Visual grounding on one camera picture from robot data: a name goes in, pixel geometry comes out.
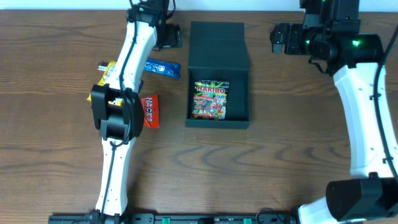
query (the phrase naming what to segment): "green light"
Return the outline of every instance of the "green light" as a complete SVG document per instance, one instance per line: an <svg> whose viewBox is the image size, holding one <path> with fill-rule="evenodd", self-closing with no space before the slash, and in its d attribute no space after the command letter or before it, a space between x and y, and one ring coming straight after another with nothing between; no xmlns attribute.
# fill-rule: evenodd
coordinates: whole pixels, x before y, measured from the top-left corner
<svg viewBox="0 0 398 224"><path fill-rule="evenodd" d="M360 44L361 44L361 41L360 41L360 40L353 40L353 45L354 45L355 47L359 46Z"/></svg>

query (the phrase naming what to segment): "wooden table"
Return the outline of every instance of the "wooden table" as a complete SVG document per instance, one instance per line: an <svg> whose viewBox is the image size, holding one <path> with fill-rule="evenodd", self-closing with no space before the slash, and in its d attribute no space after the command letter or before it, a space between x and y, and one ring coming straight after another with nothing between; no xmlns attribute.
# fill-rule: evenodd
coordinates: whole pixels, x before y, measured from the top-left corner
<svg viewBox="0 0 398 224"><path fill-rule="evenodd" d="M120 53L125 14L0 11L0 223L46 223L53 212L95 207L103 149L86 98L101 78L97 63ZM379 34L386 46L398 14L360 17L361 31ZM181 64L181 78L142 76L141 96L160 95L160 129L144 128L134 146L131 210L288 210L324 196L329 181L350 178L345 115L332 78L308 57L271 53L275 24L302 22L302 12L177 12L173 21L182 28L183 48L150 57ZM184 128L191 21L245 22L249 129ZM396 46L386 66L395 127L397 60Z"/></svg>

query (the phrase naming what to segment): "open box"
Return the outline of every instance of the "open box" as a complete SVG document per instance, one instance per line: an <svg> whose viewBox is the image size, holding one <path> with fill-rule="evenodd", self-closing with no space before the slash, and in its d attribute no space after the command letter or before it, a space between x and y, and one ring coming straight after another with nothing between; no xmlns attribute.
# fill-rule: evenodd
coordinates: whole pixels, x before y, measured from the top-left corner
<svg viewBox="0 0 398 224"><path fill-rule="evenodd" d="M240 22L192 22L188 63L189 128L237 128L250 125L249 56ZM225 121L191 119L195 82L229 82Z"/></svg>

